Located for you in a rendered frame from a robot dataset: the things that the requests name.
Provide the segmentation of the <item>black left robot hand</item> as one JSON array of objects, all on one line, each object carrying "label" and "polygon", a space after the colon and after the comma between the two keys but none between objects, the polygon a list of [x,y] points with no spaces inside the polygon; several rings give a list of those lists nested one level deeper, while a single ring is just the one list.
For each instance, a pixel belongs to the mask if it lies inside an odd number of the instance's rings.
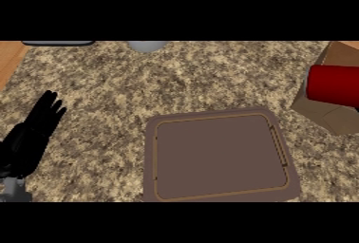
[{"label": "black left robot hand", "polygon": [[49,138],[66,112],[57,93],[47,90],[23,122],[0,141],[0,178],[25,178],[40,164]]}]

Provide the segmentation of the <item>brown square tray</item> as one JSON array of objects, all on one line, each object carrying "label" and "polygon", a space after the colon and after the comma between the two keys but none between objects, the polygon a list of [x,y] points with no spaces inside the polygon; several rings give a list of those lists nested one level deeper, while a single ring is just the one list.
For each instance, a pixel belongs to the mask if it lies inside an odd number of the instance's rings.
[{"label": "brown square tray", "polygon": [[285,201],[300,182],[273,113],[263,107],[151,118],[143,199]]}]

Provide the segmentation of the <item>brown cardboard box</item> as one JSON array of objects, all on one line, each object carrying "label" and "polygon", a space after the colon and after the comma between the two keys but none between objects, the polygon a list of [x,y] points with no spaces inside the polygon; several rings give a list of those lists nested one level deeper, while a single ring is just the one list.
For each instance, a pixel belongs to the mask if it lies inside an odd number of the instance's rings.
[{"label": "brown cardboard box", "polygon": [[309,67],[291,109],[334,135],[359,133],[359,41],[332,41]]}]

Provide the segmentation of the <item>red can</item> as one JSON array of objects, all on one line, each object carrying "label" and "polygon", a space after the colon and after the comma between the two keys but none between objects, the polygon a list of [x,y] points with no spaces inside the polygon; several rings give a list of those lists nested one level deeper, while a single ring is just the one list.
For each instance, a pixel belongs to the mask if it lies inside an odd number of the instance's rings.
[{"label": "red can", "polygon": [[359,67],[312,65],[304,93],[312,101],[359,108]]}]

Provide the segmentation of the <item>dark flat appliance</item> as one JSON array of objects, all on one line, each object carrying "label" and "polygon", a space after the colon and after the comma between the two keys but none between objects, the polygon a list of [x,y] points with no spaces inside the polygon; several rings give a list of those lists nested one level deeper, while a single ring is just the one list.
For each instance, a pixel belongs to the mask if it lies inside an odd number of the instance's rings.
[{"label": "dark flat appliance", "polygon": [[25,46],[31,47],[83,47],[96,41],[21,41]]}]

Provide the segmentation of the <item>pale grey round object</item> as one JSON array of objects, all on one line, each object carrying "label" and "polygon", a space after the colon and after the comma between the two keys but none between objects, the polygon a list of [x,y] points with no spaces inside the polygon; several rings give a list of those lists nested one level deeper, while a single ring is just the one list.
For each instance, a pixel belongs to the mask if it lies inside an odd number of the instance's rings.
[{"label": "pale grey round object", "polygon": [[153,52],[164,48],[167,41],[128,41],[128,46],[139,52]]}]

